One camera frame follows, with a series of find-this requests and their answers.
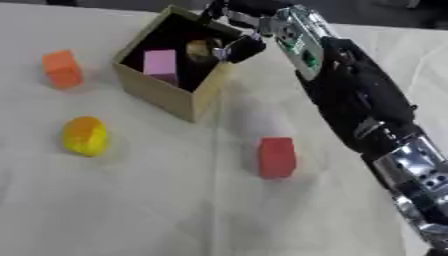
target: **yellow sphere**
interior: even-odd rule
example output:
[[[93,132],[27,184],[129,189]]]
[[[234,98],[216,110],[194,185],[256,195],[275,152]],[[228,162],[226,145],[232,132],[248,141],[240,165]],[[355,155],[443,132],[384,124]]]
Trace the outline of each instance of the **yellow sphere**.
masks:
[[[84,156],[97,156],[107,148],[106,126],[95,117],[82,116],[64,125],[62,144],[69,151]]]

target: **wrinkled cloth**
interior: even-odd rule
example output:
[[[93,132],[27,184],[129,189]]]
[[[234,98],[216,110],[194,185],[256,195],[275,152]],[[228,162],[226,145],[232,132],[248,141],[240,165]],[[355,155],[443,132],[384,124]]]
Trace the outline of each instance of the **wrinkled cloth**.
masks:
[[[405,255],[402,232],[415,235],[331,133],[273,42],[233,67],[197,124],[124,93],[111,58],[155,15],[0,4],[2,255]],[[420,106],[418,121],[448,149],[448,34],[335,29],[390,73]],[[86,79],[58,91],[40,58],[66,48]],[[110,129],[105,155],[60,148],[62,125],[81,115]],[[257,177],[261,136],[294,138],[294,177]]]

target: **pink block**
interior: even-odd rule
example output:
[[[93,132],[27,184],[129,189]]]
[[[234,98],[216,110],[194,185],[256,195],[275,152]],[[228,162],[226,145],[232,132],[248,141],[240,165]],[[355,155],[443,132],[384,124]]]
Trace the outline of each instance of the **pink block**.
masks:
[[[176,51],[161,50],[145,52],[143,73],[170,83],[175,83],[177,80]]]

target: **open box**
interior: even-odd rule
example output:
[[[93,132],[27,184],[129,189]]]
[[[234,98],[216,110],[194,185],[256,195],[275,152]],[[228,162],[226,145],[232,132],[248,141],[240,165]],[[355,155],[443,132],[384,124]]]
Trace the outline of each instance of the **open box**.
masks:
[[[212,37],[226,45],[241,33],[216,22],[205,27],[195,22],[198,18],[194,13],[169,6],[113,59],[127,93],[191,122],[197,121],[215,98],[230,64],[217,60],[193,63],[187,57],[186,44]],[[178,86],[143,74],[144,52],[165,49],[176,50]]]

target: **wooden block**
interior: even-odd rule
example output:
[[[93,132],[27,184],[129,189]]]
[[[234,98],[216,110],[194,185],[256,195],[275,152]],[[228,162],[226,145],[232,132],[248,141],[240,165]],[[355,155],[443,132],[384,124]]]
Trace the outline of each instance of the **wooden block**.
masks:
[[[258,149],[259,175],[264,179],[290,177],[297,166],[291,138],[262,138]]]
[[[143,73],[171,84],[177,84],[176,51],[161,50],[145,52]]]
[[[42,66],[51,83],[58,89],[70,88],[83,81],[81,69],[69,50],[44,55]]]

